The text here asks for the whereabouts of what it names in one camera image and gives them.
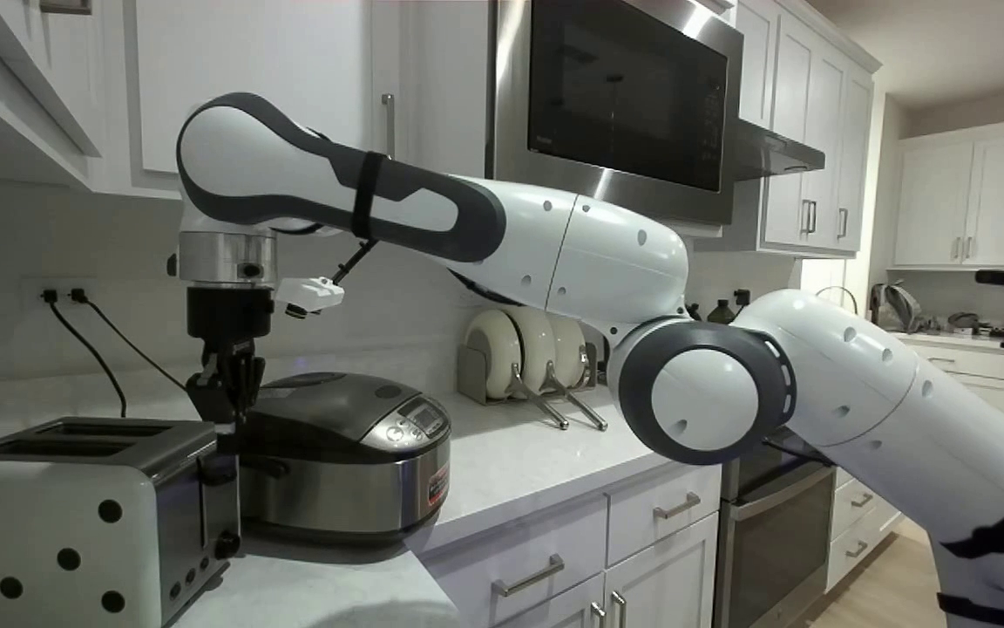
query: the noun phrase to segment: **electrical outlet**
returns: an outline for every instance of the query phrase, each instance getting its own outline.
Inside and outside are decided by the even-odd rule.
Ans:
[[[75,290],[83,290],[91,299],[102,299],[102,282],[86,279],[86,277],[27,277],[27,279],[22,279],[23,303],[47,303],[47,290],[57,290],[59,309],[76,309],[76,299],[69,299]]]

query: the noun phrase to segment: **power cord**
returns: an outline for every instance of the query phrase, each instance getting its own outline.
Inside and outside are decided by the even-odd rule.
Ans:
[[[93,318],[112,327],[112,334],[120,334],[120,339],[123,339],[142,363],[151,363],[163,381],[171,381],[178,391],[186,391],[186,384],[183,384],[173,375],[169,375],[156,359],[151,359],[151,354],[142,354],[142,351],[105,313],[105,309],[97,309],[97,303],[86,298],[86,290],[69,290],[69,299],[91,309]]]
[[[93,363],[105,370],[105,379],[112,381],[116,388],[116,398],[120,398],[120,419],[124,419],[124,391],[116,379],[116,370],[109,366],[109,359],[76,332],[76,325],[69,325],[63,318],[63,312],[57,309],[57,290],[47,290],[41,299],[48,303],[54,318],[93,355]]]

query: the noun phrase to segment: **rice cooker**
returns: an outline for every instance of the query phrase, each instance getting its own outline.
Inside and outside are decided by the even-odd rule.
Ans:
[[[389,548],[446,499],[450,423],[379,379],[307,375],[260,388],[240,427],[252,534]]]

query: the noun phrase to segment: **ceiling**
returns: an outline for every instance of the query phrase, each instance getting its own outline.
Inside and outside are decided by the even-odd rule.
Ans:
[[[1004,0],[811,0],[861,48],[902,110],[1004,90]]]

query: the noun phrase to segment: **toaster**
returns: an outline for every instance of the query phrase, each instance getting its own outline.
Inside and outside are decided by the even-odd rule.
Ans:
[[[159,628],[240,548],[201,423],[59,419],[0,439],[0,628]]]

